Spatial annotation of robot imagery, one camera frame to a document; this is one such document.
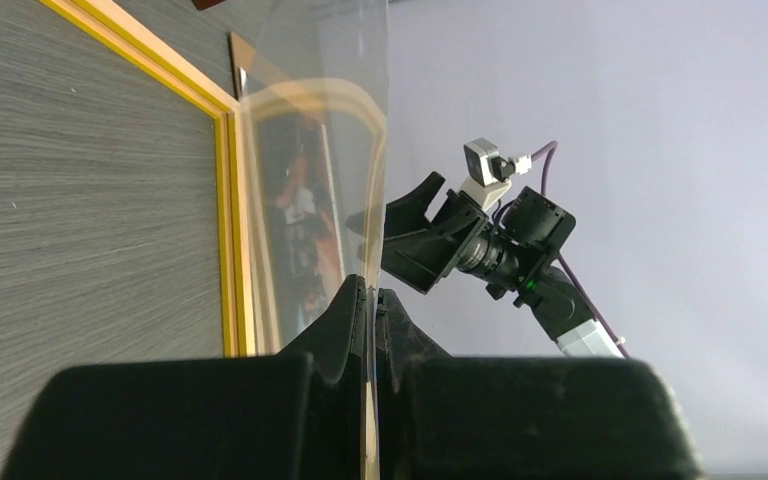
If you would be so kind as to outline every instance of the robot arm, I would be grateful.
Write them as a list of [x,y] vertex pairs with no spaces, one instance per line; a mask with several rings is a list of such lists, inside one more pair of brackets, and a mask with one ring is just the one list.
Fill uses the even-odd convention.
[[528,305],[565,355],[622,357],[581,292],[552,266],[575,217],[528,187],[498,215],[487,215],[511,177],[531,169],[531,158],[505,159],[483,138],[464,145],[464,153],[469,176],[431,221],[425,213],[444,182],[436,172],[387,205],[382,268],[421,293],[456,268],[486,281],[496,300],[515,292],[514,305]]

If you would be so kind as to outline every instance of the red-brown object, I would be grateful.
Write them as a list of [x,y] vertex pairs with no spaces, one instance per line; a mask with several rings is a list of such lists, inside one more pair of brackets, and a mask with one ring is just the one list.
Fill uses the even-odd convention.
[[225,0],[193,0],[193,5],[196,7],[196,10],[207,10],[208,8],[214,5],[219,5],[224,1]]

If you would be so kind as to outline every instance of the cable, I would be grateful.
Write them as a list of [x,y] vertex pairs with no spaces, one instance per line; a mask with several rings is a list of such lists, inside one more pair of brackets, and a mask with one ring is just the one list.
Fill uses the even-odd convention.
[[[547,143],[543,148],[540,150],[537,150],[533,154],[531,154],[531,161],[534,162],[535,160],[540,159],[544,155],[546,156],[546,160],[543,162],[543,174],[540,176],[540,195],[546,196],[546,186],[549,183],[549,165],[552,163],[552,158],[555,156],[555,151],[558,149],[558,142],[551,141]],[[567,263],[566,259],[564,259],[564,256],[561,254],[558,254],[558,262],[561,264],[561,268],[564,269],[564,272],[567,274],[568,277],[570,277],[570,281],[572,281],[572,284],[575,285],[575,288],[578,289],[579,292],[581,292],[581,297],[584,299],[585,302],[587,302],[587,306],[590,307],[590,310],[593,311],[593,316],[596,318],[596,320],[602,324],[602,327],[605,328],[605,332],[608,333],[608,336],[611,337],[611,341],[614,342],[614,344],[617,346],[617,349],[620,351],[623,357],[629,358],[628,352],[625,350],[625,346],[623,345],[623,342],[620,341],[620,338],[617,336],[616,333],[614,333],[614,330],[611,328],[610,325],[608,325],[607,320],[605,320],[605,317],[602,316],[602,312],[599,311],[598,308],[596,308],[596,305],[593,303],[593,300],[590,299],[590,297],[587,295],[587,292],[584,290],[584,287],[581,286],[581,282],[578,281],[578,278],[575,276],[575,274],[572,272],[572,269],[570,268],[569,264]]]

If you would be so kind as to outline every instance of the white wall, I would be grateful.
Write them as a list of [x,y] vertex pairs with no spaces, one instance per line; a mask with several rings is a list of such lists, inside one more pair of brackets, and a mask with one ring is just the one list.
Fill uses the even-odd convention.
[[[399,3],[390,85],[390,199],[432,169],[454,187],[477,136],[560,142],[567,259],[674,387],[709,470],[768,472],[768,3]],[[555,354],[477,280],[384,285],[453,353]]]

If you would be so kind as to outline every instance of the transparent plastic sheet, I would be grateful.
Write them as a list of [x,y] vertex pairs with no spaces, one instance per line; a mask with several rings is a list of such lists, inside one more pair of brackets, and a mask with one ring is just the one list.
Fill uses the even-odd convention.
[[376,478],[373,321],[384,223],[387,1],[279,0],[261,32],[242,99],[254,167],[257,350],[280,350],[325,310],[347,275],[364,277],[368,381],[358,392],[366,405],[358,468]]

